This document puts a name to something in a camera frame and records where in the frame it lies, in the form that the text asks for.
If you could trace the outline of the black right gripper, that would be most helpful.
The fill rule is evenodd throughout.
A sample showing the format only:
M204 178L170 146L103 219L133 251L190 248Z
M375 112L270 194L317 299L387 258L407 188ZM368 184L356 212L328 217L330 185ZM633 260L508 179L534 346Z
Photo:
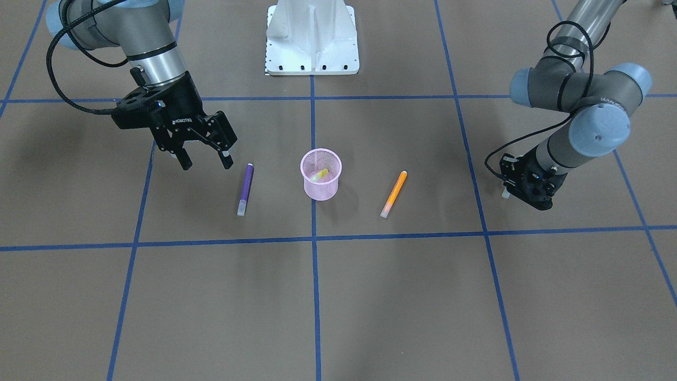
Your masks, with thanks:
M184 148L186 141L198 140L217 150L224 169L230 169L234 159L230 149L237 142L237 135L221 110L208 114L203 106L193 77L186 71L172 80L161 84L143 85L145 88L159 89L159 101L163 123L169 132L178 132L176 140L162 140L161 150L169 152L179 162L183 170L189 170L193 162Z

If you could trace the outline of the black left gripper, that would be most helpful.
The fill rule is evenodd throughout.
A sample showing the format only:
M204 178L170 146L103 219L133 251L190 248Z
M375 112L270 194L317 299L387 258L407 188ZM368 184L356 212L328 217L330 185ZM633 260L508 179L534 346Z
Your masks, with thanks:
M568 172L555 162L542 164L538 159L533 160L532 167L532 197L553 197L563 185Z

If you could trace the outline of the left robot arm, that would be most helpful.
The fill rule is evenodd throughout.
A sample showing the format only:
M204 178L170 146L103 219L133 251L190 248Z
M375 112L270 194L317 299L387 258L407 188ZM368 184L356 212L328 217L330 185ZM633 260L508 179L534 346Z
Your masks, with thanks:
M578 2L568 19L549 30L537 65L514 75L513 102L567 117L529 152L501 157L505 197L514 195L536 209L548 210L569 172L609 154L628 139L630 118L652 87L651 74L635 63L594 73L595 50L621 5L621 1Z

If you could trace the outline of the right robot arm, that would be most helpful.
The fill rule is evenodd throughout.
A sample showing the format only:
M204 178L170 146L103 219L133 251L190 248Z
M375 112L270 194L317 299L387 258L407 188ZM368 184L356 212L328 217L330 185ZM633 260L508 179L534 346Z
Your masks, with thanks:
M230 149L237 136L222 111L207 115L170 27L183 14L183 1L58 1L45 17L53 39L46 54L49 79L58 96L77 110L108 115L121 130L148 129L157 147L182 169L193 166L184 145L200 141L212 147L225 169L234 163ZM60 89L52 56L61 43L87 57L91 51L119 47L136 89L114 108L76 104Z

